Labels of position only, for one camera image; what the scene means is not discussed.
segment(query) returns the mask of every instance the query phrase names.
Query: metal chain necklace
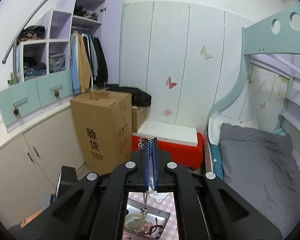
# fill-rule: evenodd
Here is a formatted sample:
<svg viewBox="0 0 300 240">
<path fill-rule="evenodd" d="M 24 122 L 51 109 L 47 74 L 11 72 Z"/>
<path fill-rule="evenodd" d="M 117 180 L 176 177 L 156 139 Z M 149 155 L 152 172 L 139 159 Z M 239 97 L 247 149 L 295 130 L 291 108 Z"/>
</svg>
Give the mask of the metal chain necklace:
<svg viewBox="0 0 300 240">
<path fill-rule="evenodd" d="M 142 150 L 144 148 L 144 140 L 147 140 L 149 142 L 149 185 L 154 190 L 153 183 L 150 182 L 151 175 L 153 176 L 153 170 L 152 170 L 152 140 L 147 136 L 142 136 L 138 141 L 138 149 Z M 141 231 L 143 223 L 146 221 L 146 216 L 148 214 L 148 207 L 147 207 L 147 200 L 148 200 L 149 190 L 146 191 L 146 193 L 143 193 L 143 202 L 144 206 L 140 209 L 140 213 L 142 214 L 142 223 L 139 227 L 139 229 L 136 232 L 136 235 Z"/>
</svg>

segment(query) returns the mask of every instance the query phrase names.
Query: silver bolt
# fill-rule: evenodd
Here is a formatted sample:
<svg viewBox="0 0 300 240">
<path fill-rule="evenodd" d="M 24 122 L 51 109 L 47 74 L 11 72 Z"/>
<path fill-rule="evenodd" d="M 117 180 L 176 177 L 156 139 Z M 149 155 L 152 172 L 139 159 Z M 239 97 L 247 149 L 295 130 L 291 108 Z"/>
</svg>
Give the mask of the silver bolt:
<svg viewBox="0 0 300 240">
<path fill-rule="evenodd" d="M 95 174 L 94 172 L 89 173 L 89 174 L 87 175 L 87 179 L 88 179 L 88 180 L 95 180 L 97 177 L 98 177 L 98 175 Z"/>
<path fill-rule="evenodd" d="M 128 169 L 132 169 L 132 168 L 134 168 L 136 166 L 136 164 L 134 163 L 134 162 L 127 162 L 126 163 L 126 167 L 128 168 Z"/>
<path fill-rule="evenodd" d="M 206 173 L 206 178 L 207 179 L 215 179 L 216 175 L 213 172 L 207 172 Z"/>
<path fill-rule="evenodd" d="M 174 163 L 174 162 L 170 162 L 170 163 L 167 164 L 167 167 L 168 167 L 169 169 L 175 169 L 175 168 L 177 167 L 177 164 Z"/>
</svg>

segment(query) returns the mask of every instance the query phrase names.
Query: light green drawer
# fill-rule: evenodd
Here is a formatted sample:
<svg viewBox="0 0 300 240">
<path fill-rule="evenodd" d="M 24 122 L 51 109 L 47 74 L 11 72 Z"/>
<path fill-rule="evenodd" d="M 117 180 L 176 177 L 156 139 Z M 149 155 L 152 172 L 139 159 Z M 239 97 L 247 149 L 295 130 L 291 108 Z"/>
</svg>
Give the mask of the light green drawer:
<svg viewBox="0 0 300 240">
<path fill-rule="evenodd" d="M 13 113 L 14 106 L 19 110 L 18 116 Z M 0 91 L 0 111 L 6 126 L 40 107 L 35 78 Z"/>
<path fill-rule="evenodd" d="M 37 84 L 41 106 L 73 94 L 70 70 L 38 77 Z M 58 97 L 55 96 L 55 91 L 59 92 Z"/>
</svg>

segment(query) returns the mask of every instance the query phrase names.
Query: drawer handle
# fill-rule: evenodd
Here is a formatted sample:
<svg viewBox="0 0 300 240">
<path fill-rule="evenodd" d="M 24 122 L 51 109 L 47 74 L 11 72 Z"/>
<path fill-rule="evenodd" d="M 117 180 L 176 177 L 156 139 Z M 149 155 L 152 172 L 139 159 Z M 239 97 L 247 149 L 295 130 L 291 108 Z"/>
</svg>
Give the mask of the drawer handle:
<svg viewBox="0 0 300 240">
<path fill-rule="evenodd" d="M 37 152 L 37 150 L 34 146 L 33 146 L 33 149 L 34 149 L 35 154 L 40 158 L 40 156 L 39 156 L 39 154 L 38 154 L 38 152 Z"/>
<path fill-rule="evenodd" d="M 13 114 L 15 115 L 15 116 L 18 116 L 19 115 L 19 109 L 18 109 L 18 106 L 21 106 L 21 105 L 23 105 L 23 104 L 25 104 L 25 103 L 27 103 L 28 102 L 28 98 L 23 98 L 23 99 L 21 99 L 21 100 L 19 100 L 19 101 L 17 101 L 17 102 L 15 102 L 15 103 L 13 103 Z"/>
<path fill-rule="evenodd" d="M 54 96 L 55 96 L 56 98 L 58 98 L 59 95 L 60 95 L 60 92 L 59 92 L 58 90 L 55 90 L 55 91 L 54 91 Z"/>
<path fill-rule="evenodd" d="M 60 85 L 60 86 L 57 86 L 57 87 L 50 88 L 50 91 L 51 91 L 51 92 L 54 92 L 54 91 L 60 90 L 60 89 L 63 89 L 63 85 Z"/>
<path fill-rule="evenodd" d="M 13 114 L 14 114 L 15 116 L 18 116 L 18 115 L 19 115 L 19 109 L 16 108 L 16 107 L 14 107 L 14 108 L 13 108 Z"/>
<path fill-rule="evenodd" d="M 33 159 L 31 158 L 30 154 L 28 153 L 28 151 L 26 150 L 27 155 L 29 156 L 31 162 L 33 163 Z"/>
</svg>

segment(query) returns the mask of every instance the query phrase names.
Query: pink tablecloth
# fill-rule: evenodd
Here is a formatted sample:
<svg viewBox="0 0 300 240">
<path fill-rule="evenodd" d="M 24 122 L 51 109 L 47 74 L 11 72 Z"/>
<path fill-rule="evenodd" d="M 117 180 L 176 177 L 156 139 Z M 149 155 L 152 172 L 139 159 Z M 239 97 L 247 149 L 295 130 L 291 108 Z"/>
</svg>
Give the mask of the pink tablecloth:
<svg viewBox="0 0 300 240">
<path fill-rule="evenodd" d="M 140 203 L 143 203 L 142 193 L 130 192 L 129 198 L 132 200 L 138 201 Z M 160 237 L 160 240 L 179 240 L 178 230 L 177 230 L 176 208 L 174 205 L 173 193 L 170 193 L 163 200 L 160 198 L 153 199 L 153 198 L 149 197 L 147 205 L 150 207 L 157 208 L 157 209 L 160 209 L 160 210 L 170 213 L 170 218 L 169 218 L 167 225 Z"/>
</svg>

